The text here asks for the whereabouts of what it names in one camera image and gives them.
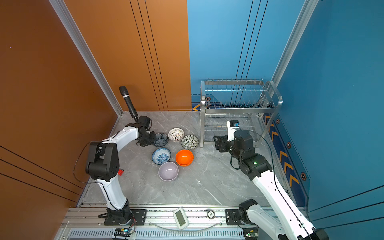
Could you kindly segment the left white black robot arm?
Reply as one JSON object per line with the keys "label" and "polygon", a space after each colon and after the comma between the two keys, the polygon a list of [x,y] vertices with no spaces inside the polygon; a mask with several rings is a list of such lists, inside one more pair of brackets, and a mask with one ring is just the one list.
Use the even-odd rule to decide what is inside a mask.
{"label": "left white black robot arm", "polygon": [[150,131],[152,120],[147,116],[140,116],[136,120],[108,139],[90,142],[86,173],[100,186],[107,201],[107,212],[101,215],[105,218],[106,226],[125,226],[134,221],[129,200],[118,179],[119,151],[132,141],[138,141],[141,147],[152,145],[155,141],[155,133]]}

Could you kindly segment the dark flower-shaped bowl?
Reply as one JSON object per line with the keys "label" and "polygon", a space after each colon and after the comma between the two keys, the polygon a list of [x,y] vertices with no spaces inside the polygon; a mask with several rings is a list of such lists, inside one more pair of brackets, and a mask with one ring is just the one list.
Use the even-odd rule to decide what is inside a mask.
{"label": "dark flower-shaped bowl", "polygon": [[161,148],[166,146],[168,144],[168,141],[169,140],[167,134],[157,133],[155,134],[155,140],[153,142],[153,145],[155,147]]}

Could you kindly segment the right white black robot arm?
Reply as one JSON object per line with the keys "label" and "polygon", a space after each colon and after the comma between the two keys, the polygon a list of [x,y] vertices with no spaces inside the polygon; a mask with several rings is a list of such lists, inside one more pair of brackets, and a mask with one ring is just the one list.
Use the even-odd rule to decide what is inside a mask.
{"label": "right white black robot arm", "polygon": [[256,153],[253,138],[247,130],[229,131],[226,136],[214,136],[215,148],[230,153],[241,170],[262,192],[276,217],[272,217],[253,199],[239,205],[241,220],[255,224],[273,240],[327,240],[324,229],[317,229],[301,213],[276,178],[267,159]]}

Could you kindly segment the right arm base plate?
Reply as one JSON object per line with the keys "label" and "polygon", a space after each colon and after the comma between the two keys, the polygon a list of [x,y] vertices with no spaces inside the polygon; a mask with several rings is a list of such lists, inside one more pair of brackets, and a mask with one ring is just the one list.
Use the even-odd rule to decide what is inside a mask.
{"label": "right arm base plate", "polygon": [[228,226],[245,225],[242,222],[239,209],[226,209],[225,214],[226,214],[226,224]]}

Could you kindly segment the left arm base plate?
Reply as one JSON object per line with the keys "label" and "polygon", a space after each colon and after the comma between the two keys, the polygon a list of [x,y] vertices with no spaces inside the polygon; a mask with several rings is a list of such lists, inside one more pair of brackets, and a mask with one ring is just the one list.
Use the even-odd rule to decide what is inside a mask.
{"label": "left arm base plate", "polygon": [[131,226],[136,224],[137,226],[144,226],[147,217],[147,210],[136,209],[131,210],[129,214],[125,213],[125,216],[106,213],[104,225],[105,226]]}

